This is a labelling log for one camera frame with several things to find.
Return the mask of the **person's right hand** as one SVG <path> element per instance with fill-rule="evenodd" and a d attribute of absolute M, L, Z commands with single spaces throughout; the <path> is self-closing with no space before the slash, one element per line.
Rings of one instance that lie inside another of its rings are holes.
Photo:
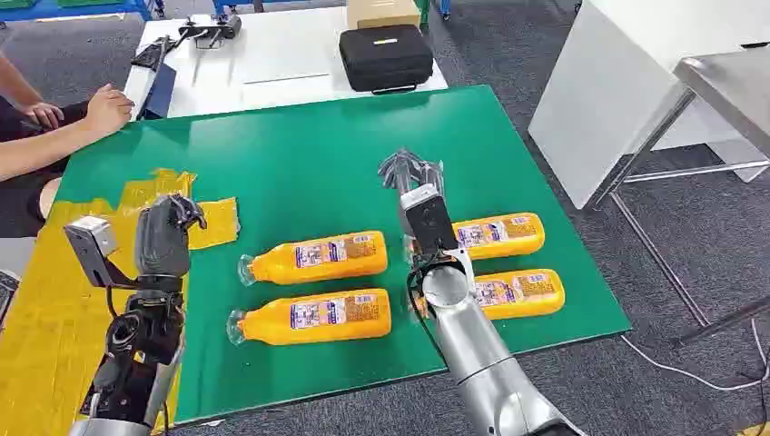
<path fill-rule="evenodd" d="M 98 89 L 87 105 L 84 128 L 101 139 L 120 131 L 132 117 L 134 102 L 112 84 Z"/>

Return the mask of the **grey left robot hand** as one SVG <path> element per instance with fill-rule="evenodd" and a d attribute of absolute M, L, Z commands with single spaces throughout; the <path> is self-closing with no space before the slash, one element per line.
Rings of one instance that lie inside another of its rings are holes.
<path fill-rule="evenodd" d="M 159 196 L 139 214 L 134 258 L 141 275 L 183 277 L 190 269 L 189 229 L 207 227 L 202 207 L 179 193 Z"/>

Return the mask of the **person's left hand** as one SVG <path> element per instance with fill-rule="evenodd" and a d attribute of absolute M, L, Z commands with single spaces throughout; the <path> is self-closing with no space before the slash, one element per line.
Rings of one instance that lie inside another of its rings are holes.
<path fill-rule="evenodd" d="M 26 106 L 22 112 L 45 130 L 55 130 L 64 123 L 63 111 L 49 103 L 38 102 Z"/>

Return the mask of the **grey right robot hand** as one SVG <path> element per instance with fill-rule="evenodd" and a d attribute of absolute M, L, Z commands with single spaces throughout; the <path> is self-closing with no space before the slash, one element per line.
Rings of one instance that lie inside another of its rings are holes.
<path fill-rule="evenodd" d="M 401 148 L 380 163 L 377 174 L 383 179 L 382 185 L 385 188 L 396 189 L 400 194 L 432 184 L 440 195 L 444 195 L 443 170 L 442 161 L 427 161 Z"/>

